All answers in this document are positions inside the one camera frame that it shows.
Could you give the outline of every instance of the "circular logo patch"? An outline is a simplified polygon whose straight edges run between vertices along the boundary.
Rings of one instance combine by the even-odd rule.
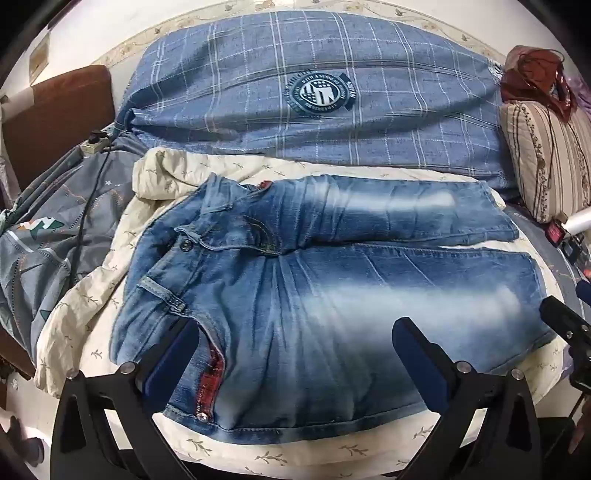
[[[357,97],[353,82],[344,73],[336,77],[319,72],[304,72],[293,77],[285,95],[296,112],[312,117],[342,106],[351,110]]]

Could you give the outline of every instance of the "red plaid lining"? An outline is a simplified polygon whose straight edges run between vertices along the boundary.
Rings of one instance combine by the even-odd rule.
[[[213,344],[207,339],[209,344],[209,363],[201,375],[199,387],[197,389],[197,413],[205,413],[212,418],[213,400],[217,389],[222,382],[224,361]]]

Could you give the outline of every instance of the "plaid pillow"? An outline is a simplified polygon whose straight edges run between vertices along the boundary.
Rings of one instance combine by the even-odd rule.
[[[538,102],[513,100],[501,106],[501,126],[519,191],[536,220],[590,205],[591,121],[583,109],[565,124]]]

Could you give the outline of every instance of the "white bedsheet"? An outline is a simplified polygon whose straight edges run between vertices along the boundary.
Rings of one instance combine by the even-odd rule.
[[[134,167],[136,196],[125,210],[105,262],[64,296],[40,335],[35,375],[39,388],[58,396],[65,373],[72,367],[81,369],[87,377],[117,369],[108,359],[109,338],[122,304],[125,276],[135,244],[154,218],[195,190],[211,172],[252,184],[324,173],[378,179],[475,181],[428,170],[338,167],[255,155],[202,155],[153,148]],[[504,207],[498,194],[493,192],[493,195],[497,204]],[[554,276],[522,233],[514,242],[489,241],[478,246],[529,253],[540,266],[547,294],[562,299]],[[564,345],[557,338],[522,363],[534,402],[559,380]],[[154,416],[164,437],[183,459],[228,471],[307,480],[366,478],[401,469],[437,418],[437,414],[424,411],[371,430],[331,439],[281,445],[232,445],[193,432],[162,414]],[[116,415],[110,419],[118,423]],[[482,419],[482,412],[475,416],[466,442],[476,437]]]

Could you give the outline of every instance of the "red tag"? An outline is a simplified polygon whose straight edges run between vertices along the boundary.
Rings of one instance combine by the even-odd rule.
[[[546,238],[555,247],[560,245],[565,235],[564,229],[553,220],[546,227]]]

